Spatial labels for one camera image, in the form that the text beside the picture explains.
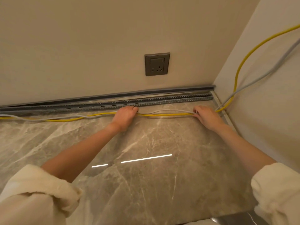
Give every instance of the gray outlet cover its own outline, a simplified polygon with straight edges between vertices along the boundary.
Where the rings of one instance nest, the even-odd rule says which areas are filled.
[[[168,74],[170,53],[145,55],[146,76]]]

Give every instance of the beige wall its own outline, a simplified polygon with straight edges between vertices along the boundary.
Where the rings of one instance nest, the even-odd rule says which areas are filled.
[[[300,0],[261,0],[221,72],[216,93],[224,100],[233,89],[236,69],[255,45],[276,32],[300,24]],[[300,29],[259,48],[242,67],[239,86],[261,76],[300,38]],[[268,79],[241,92],[228,109],[245,139],[300,170],[300,46]]]
[[[1,0],[0,106],[212,84],[259,0]],[[144,54],[170,52],[145,77]]]

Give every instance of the marble countertop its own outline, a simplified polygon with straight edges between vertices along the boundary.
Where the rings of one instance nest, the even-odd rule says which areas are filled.
[[[141,107],[191,110],[213,101]],[[0,190],[26,164],[42,165],[106,126],[112,117],[75,122],[0,122]],[[128,160],[169,155],[148,160]],[[84,191],[67,224],[174,225],[247,211],[251,177],[214,132],[193,117],[136,117],[73,182]]]

